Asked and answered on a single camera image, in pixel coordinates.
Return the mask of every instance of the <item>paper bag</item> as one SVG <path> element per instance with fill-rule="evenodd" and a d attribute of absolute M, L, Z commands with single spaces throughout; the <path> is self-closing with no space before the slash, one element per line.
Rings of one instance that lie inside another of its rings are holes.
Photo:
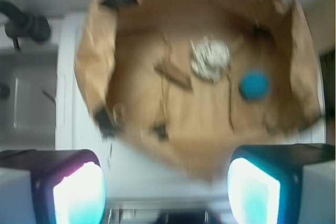
<path fill-rule="evenodd" d="M 191 71 L 190 41 L 205 36 L 243 38 L 217 83 Z M 240 95 L 249 70 L 269 78 L 265 99 Z M 93 0 L 75 73 L 104 134 L 206 180 L 236 147 L 280 143 L 320 113 L 318 60 L 295 0 Z"/>

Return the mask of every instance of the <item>blue light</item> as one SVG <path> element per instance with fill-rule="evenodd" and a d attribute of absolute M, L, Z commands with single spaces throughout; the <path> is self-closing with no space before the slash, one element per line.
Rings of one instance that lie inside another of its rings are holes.
<path fill-rule="evenodd" d="M 106 182 L 102 169 L 84 164 L 54 187 L 57 224 L 100 223 L 106 203 Z"/>
<path fill-rule="evenodd" d="M 228 197 L 238 223 L 277 223 L 280 182 L 245 158 L 230 164 Z"/>

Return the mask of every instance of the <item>blue ball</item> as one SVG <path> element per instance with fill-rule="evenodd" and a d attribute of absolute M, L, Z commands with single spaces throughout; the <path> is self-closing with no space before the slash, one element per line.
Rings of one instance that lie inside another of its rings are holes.
<path fill-rule="evenodd" d="M 260 100 L 264 98 L 269 91 L 269 81 L 262 72 L 251 71 L 243 77 L 239 89 L 245 100 Z"/>

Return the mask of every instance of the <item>metal sink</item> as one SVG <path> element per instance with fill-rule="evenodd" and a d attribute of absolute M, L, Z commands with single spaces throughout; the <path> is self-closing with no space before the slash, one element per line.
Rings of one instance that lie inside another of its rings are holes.
<path fill-rule="evenodd" d="M 57 47 L 0 50 L 0 151 L 55 149 Z"/>

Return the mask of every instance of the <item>black hose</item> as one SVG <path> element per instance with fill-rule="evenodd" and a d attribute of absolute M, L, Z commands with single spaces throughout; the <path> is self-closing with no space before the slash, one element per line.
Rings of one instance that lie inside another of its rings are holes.
<path fill-rule="evenodd" d="M 15 5 L 7 0 L 0 0 L 0 13 L 6 15 L 12 22 L 20 28 L 26 26 L 29 18 L 26 14 L 21 12 Z"/>

